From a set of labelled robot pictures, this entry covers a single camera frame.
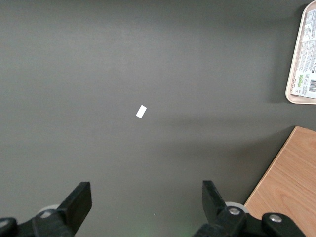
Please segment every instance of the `gray surface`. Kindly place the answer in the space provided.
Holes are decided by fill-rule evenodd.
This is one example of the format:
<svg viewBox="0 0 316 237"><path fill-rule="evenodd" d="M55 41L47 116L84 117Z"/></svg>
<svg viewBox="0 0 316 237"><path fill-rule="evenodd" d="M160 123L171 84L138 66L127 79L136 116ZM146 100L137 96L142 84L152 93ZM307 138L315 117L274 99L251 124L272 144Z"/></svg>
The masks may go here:
<svg viewBox="0 0 316 237"><path fill-rule="evenodd" d="M0 216L91 181L78 237L189 237L202 180L244 202L316 130L284 95L308 2L1 1Z"/></svg>

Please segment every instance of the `white paper scrap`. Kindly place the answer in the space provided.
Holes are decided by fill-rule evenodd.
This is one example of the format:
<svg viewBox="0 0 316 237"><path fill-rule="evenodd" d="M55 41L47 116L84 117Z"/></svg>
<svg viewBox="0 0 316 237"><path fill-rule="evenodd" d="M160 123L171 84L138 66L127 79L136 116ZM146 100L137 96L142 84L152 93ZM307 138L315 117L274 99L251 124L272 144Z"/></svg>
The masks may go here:
<svg viewBox="0 0 316 237"><path fill-rule="evenodd" d="M141 119L141 118L143 117L143 115L144 115L146 109L147 109L147 108L142 105L142 106L139 108L139 110L138 110L136 116Z"/></svg>

